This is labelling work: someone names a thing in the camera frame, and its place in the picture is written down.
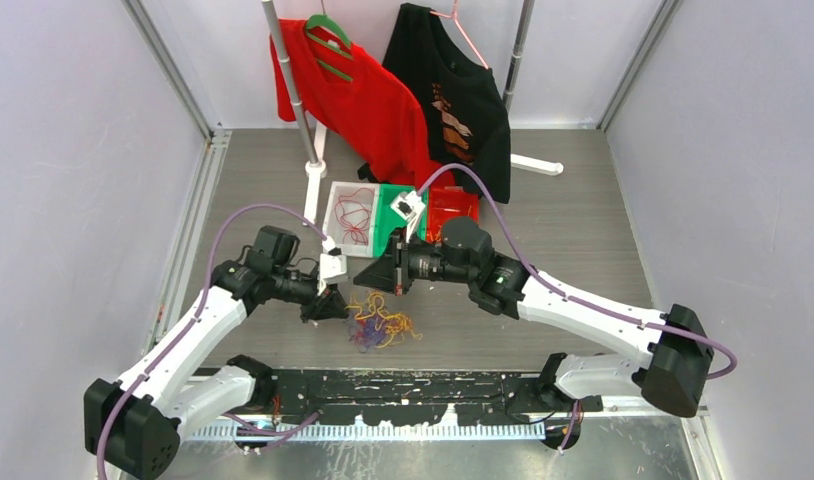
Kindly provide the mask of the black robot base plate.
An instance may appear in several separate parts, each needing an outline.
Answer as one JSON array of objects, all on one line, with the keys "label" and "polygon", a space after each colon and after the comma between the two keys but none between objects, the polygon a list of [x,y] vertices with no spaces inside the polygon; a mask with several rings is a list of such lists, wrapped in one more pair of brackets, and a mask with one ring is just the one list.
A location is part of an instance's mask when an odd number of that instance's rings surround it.
[{"label": "black robot base plate", "polygon": [[273,383],[269,403],[231,412],[276,414],[287,424],[317,413],[322,425],[403,427],[437,425],[445,413],[457,426],[500,426],[562,420],[571,411],[548,402],[529,372],[278,369]]}]

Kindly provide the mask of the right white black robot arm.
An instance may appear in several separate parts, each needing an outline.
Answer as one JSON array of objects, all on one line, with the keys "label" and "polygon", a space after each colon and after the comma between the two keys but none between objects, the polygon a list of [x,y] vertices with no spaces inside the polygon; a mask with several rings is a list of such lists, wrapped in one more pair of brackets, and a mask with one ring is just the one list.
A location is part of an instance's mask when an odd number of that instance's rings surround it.
[{"label": "right white black robot arm", "polygon": [[490,314],[556,327],[608,348],[606,355],[549,356],[537,387],[550,410],[591,396],[626,395],[692,418],[712,377],[714,348],[692,309],[637,308],[557,286],[547,273],[498,252],[469,217],[447,221],[437,243],[395,229],[384,253],[354,277],[358,286],[393,295],[407,294],[416,280],[463,284]]}]

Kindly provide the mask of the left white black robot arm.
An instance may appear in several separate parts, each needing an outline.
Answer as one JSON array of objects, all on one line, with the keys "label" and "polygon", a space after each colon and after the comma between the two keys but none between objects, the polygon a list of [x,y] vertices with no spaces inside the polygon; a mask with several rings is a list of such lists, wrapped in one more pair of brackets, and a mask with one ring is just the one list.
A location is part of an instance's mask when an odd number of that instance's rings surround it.
[{"label": "left white black robot arm", "polygon": [[299,243],[288,230],[261,228],[239,258],[212,269],[192,307],[141,360],[116,380],[97,379],[87,388],[84,446],[99,478],[111,464],[137,479],[156,479],[183,441],[217,417],[274,404],[272,368],[246,355],[195,386],[188,382],[220,341],[269,300],[298,305],[304,322],[346,318],[338,289],[347,278],[346,256],[327,237],[316,267],[302,272],[291,264]]}]

